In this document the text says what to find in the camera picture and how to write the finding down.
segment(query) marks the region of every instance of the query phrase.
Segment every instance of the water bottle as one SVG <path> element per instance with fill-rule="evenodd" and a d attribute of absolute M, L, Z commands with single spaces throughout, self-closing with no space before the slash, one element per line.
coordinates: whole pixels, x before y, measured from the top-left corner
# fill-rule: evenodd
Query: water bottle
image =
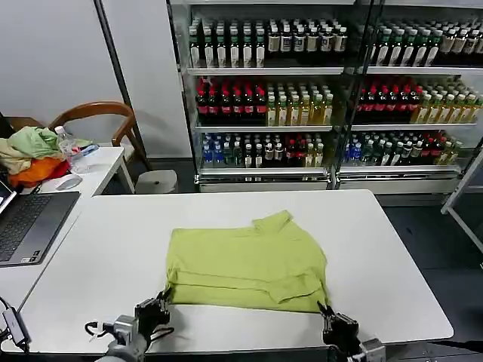
<path fill-rule="evenodd" d="M 81 149 L 77 146 L 72 136 L 62 126 L 55 127 L 55 133 L 57 133 L 57 146 L 69 163 L 70 172 L 86 172 L 87 167 L 82 162 Z"/>

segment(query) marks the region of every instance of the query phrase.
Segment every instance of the black pole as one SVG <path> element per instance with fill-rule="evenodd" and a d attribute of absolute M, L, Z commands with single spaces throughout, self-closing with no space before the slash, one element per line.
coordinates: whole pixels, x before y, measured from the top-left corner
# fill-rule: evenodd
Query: black pole
<path fill-rule="evenodd" d="M 100 28 L 103 31 L 104 41 L 106 42 L 107 51 L 109 52 L 109 57 L 111 58 L 112 70 L 114 70 L 115 80 L 118 82 L 122 99 L 127 106 L 133 108 L 131 104 L 131 98 L 129 98 L 128 88 L 126 87 L 126 82 L 124 80 L 124 75 L 122 74 L 118 53 L 115 50 L 114 39 L 112 39 L 111 29 L 109 28 L 109 23 L 107 21 L 107 16 L 106 12 L 104 11 L 104 5 L 102 0 L 94 0 L 94 6 L 96 7 L 97 16 L 99 17 Z M 141 149 L 144 152 L 144 155 L 146 155 L 143 138 L 141 137 L 141 133 L 139 132 L 137 122 L 134 124 L 133 131 L 135 137 L 137 138 L 137 142 L 139 142 Z"/>

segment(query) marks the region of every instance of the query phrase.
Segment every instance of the laptop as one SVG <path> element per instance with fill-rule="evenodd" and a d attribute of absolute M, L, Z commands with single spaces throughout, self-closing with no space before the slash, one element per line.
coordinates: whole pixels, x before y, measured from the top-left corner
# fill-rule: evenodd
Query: laptop
<path fill-rule="evenodd" d="M 0 165 L 0 267 L 41 263 L 79 195 L 19 195 Z"/>

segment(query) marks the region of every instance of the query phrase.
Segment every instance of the computer mouse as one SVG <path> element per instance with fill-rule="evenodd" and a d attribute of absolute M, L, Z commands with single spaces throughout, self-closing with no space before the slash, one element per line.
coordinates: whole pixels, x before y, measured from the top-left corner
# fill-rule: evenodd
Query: computer mouse
<path fill-rule="evenodd" d="M 72 187 L 76 187 L 79 183 L 81 183 L 82 177 L 79 175 L 75 175 L 74 173 L 71 173 L 70 175 L 65 175 L 61 178 L 59 178 L 59 182 L 57 186 L 55 186 L 55 189 L 59 191 L 63 190 L 68 190 L 71 189 Z"/>

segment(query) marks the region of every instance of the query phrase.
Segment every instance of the white table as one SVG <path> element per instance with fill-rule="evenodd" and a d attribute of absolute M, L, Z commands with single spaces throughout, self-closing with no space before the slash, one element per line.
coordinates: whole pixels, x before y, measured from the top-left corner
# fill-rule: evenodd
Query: white table
<path fill-rule="evenodd" d="M 21 307 L 62 240 L 74 225 L 86 201 L 94 195 L 99 195 L 118 169 L 121 172 L 125 170 L 122 155 L 122 147 L 101 147 L 84 158 L 84 162 L 89 165 L 89 171 L 81 175 L 83 179 L 81 183 L 75 188 L 67 190 L 80 192 L 79 199 L 41 264 L 0 268 L 0 295 L 12 306 L 15 308 Z M 43 183 L 40 192 L 58 192 L 55 189 L 58 182 L 58 179 L 52 179 Z M 0 318 L 0 329 L 4 327 L 3 323 L 3 318 Z"/>
<path fill-rule="evenodd" d="M 332 306 L 386 344 L 448 338 L 444 312 L 367 190 L 98 196 L 57 251 L 21 313 L 32 352 L 103 353 L 83 326 L 133 314 L 165 285 L 173 228 L 232 228 L 289 210 L 328 258 Z M 323 345 L 318 314 L 171 306 L 174 334 L 151 351 L 231 351 Z M 4 349 L 13 351 L 12 345 Z"/>

